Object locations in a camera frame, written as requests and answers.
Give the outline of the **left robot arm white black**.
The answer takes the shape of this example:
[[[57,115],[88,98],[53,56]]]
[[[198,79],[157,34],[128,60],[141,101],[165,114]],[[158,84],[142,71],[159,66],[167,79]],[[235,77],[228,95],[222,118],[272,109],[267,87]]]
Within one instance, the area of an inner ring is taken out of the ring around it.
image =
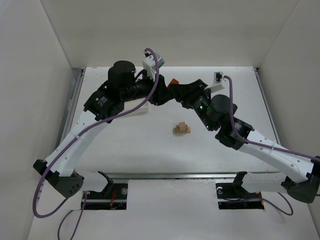
[[[89,179],[76,172],[76,165],[94,138],[114,119],[131,114],[142,107],[125,111],[125,103],[143,100],[153,105],[163,102],[168,91],[160,68],[165,61],[150,55],[142,61],[142,70],[136,72],[135,65],[119,60],[109,68],[107,80],[94,91],[84,103],[83,110],[73,128],[60,145],[45,159],[37,159],[33,168],[65,199],[87,187],[89,191],[102,192],[109,184],[89,185]]]

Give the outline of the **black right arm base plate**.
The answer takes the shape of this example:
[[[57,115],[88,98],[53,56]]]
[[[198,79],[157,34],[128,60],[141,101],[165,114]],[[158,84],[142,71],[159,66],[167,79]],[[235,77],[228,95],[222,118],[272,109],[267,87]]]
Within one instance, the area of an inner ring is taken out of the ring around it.
[[[215,184],[220,210],[264,210],[261,193],[249,193],[241,186],[234,186],[231,182]]]

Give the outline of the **orange triangular wood block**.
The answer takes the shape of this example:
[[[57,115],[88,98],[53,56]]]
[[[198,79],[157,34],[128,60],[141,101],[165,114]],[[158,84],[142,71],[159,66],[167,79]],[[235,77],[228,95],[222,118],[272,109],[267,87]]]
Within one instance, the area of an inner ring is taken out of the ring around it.
[[[170,90],[173,85],[178,85],[179,81],[173,78],[170,83],[167,85],[167,89]]]

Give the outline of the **light wood cube block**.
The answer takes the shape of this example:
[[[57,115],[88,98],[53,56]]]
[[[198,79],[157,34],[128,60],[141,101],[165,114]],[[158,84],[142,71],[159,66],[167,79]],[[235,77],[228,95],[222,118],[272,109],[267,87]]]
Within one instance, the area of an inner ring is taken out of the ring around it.
[[[185,130],[188,129],[188,126],[187,126],[187,124],[185,122],[180,122],[178,124],[178,128],[179,128],[180,131],[185,131]]]

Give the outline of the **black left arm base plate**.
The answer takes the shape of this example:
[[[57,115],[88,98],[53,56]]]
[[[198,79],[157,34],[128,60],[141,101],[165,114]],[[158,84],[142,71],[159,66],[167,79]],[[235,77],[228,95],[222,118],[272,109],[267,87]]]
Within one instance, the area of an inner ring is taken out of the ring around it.
[[[84,205],[85,210],[126,210],[128,196],[128,183],[114,183],[111,190],[96,192],[90,191],[85,201],[84,194],[80,207]]]

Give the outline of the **long light wood block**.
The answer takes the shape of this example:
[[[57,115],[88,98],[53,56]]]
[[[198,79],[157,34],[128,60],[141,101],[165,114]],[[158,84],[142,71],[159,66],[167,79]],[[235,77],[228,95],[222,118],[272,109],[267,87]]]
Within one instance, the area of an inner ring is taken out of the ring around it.
[[[189,126],[180,127],[179,125],[177,125],[176,127],[173,128],[174,134],[189,134],[190,132],[191,132],[191,128]]]

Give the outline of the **striped dark wood block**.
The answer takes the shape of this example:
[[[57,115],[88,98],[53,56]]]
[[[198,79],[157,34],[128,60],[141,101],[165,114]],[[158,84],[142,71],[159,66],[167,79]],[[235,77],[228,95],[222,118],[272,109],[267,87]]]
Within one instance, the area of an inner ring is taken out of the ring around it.
[[[176,133],[186,133],[188,132],[188,130],[189,130],[189,127],[186,124],[179,124],[179,125],[176,125],[175,127]]]

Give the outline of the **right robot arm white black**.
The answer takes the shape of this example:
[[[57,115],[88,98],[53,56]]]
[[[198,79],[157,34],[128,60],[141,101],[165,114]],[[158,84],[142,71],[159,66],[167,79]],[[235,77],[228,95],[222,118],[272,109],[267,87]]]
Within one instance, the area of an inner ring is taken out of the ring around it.
[[[277,173],[238,172],[233,187],[245,195],[253,192],[286,193],[293,199],[312,203],[320,188],[320,159],[288,150],[263,136],[252,125],[234,116],[233,82],[229,95],[210,96],[209,87],[197,80],[189,84],[171,82],[173,98],[196,112],[208,131],[225,147],[251,155],[277,169]]]

